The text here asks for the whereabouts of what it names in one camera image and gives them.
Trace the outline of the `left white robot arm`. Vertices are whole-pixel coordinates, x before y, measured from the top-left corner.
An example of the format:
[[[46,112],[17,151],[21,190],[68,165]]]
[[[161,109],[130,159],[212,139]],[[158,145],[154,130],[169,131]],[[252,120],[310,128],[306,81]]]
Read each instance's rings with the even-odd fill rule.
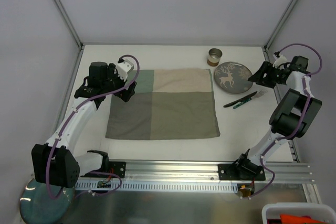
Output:
[[[37,182],[71,188],[79,177],[91,171],[99,177],[108,174],[106,152],[89,150],[75,157],[73,151],[81,132],[106,96],[113,94],[128,102],[135,94],[135,80],[128,81],[133,69],[133,63],[125,59],[90,64],[89,74],[75,91],[73,104],[58,129],[45,144],[36,144],[31,151]]]

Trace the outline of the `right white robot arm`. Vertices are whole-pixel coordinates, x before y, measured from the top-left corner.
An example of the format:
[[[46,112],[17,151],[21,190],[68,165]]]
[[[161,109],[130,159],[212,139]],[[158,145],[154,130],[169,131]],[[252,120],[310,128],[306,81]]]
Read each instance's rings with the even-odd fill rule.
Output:
[[[308,59],[295,56],[290,62],[264,62],[249,81],[274,88],[278,84],[289,89],[272,113],[267,134],[251,149],[241,154],[234,165],[241,180],[253,180],[265,172],[267,159],[289,140],[305,135],[319,112],[322,102],[310,90],[311,73]]]

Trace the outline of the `green beige cloth placemat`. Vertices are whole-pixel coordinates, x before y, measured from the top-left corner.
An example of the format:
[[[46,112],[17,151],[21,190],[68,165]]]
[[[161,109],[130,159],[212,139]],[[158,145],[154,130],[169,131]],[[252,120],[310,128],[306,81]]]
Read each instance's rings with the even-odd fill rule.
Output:
[[[106,138],[149,141],[219,136],[209,69],[142,70],[130,101],[111,98]]]

